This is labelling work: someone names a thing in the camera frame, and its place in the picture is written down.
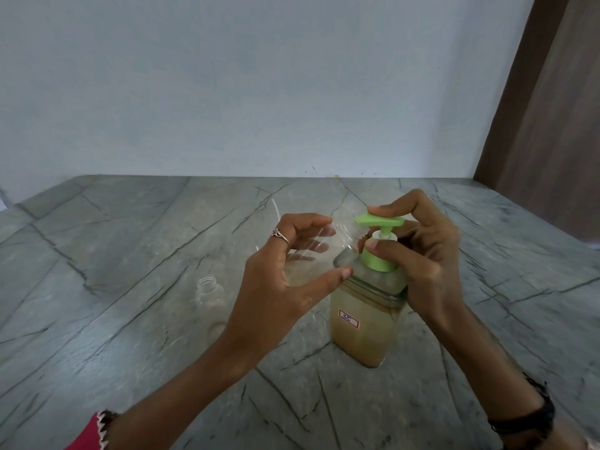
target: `red-bordered label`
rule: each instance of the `red-bordered label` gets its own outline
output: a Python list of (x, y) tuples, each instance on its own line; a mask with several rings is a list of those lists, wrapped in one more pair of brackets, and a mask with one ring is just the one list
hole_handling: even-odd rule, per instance
[(342, 311), (341, 309), (338, 312), (338, 316), (340, 316), (347, 323), (349, 323), (350, 325), (355, 327), (357, 330), (358, 330), (358, 327), (361, 325), (361, 323), (358, 320), (356, 320), (354, 317), (349, 315), (347, 312)]

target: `green pump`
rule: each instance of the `green pump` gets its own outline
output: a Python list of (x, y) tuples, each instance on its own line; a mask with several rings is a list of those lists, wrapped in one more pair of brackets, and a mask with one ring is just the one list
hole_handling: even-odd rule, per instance
[[(399, 227), (404, 224), (403, 217), (395, 217), (395, 218), (383, 218), (381, 216), (371, 215), (371, 213), (363, 213), (362, 215), (358, 215), (355, 219), (356, 224), (360, 226), (377, 226), (380, 227), (380, 230), (377, 230), (373, 233), (371, 238), (376, 238), (378, 240), (398, 240), (398, 237), (392, 232), (392, 228)], [(394, 263), (391, 263), (385, 259), (377, 257), (366, 249), (362, 250), (361, 253), (362, 262), (372, 270), (376, 270), (378, 272), (393, 272), (398, 268), (398, 266)]]

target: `forearm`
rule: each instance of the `forearm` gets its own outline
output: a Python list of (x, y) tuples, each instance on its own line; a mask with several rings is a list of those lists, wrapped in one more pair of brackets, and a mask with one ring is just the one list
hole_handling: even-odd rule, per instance
[[(443, 325), (429, 323), (441, 344), (456, 360), (486, 415), (494, 420), (529, 415), (543, 399), (508, 359), (489, 332), (465, 306), (457, 306)], [(518, 448), (532, 432), (501, 436), (509, 448)], [(541, 449), (584, 449), (581, 436), (557, 419), (554, 432)]]
[(167, 384), (109, 426), (109, 450), (170, 448), (196, 416), (248, 371), (243, 356), (217, 341)]

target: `soap dispenser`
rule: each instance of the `soap dispenser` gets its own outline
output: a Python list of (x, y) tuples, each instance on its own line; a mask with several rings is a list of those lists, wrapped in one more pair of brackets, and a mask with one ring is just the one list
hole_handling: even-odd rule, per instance
[[(380, 227), (373, 238), (397, 241), (392, 229), (402, 226), (404, 219), (364, 213), (355, 222)], [(401, 267), (366, 249), (361, 254), (344, 249), (335, 257), (334, 266), (350, 266), (354, 273), (331, 294), (331, 338), (356, 361), (376, 368), (397, 334), (398, 319), (408, 295), (406, 274)]]

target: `hand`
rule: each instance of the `hand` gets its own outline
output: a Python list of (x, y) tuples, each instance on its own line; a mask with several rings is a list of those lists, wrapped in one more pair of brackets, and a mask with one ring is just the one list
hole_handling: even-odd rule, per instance
[[(460, 232), (420, 189), (413, 189), (388, 205), (370, 206), (369, 213), (381, 217), (404, 216), (394, 228), (398, 241), (365, 239), (359, 242), (378, 257), (401, 265), (409, 281), (409, 305), (427, 323), (444, 324), (464, 306), (458, 272)], [(372, 228), (368, 236), (377, 228)]]
[(277, 228), (289, 240), (270, 237), (246, 262), (244, 278), (227, 326), (217, 344), (242, 350), (249, 370), (277, 347), (297, 320), (349, 278), (348, 267), (330, 270), (302, 286), (290, 287), (283, 271), (290, 249), (323, 251), (314, 236), (331, 236), (332, 219), (316, 213), (283, 215)]

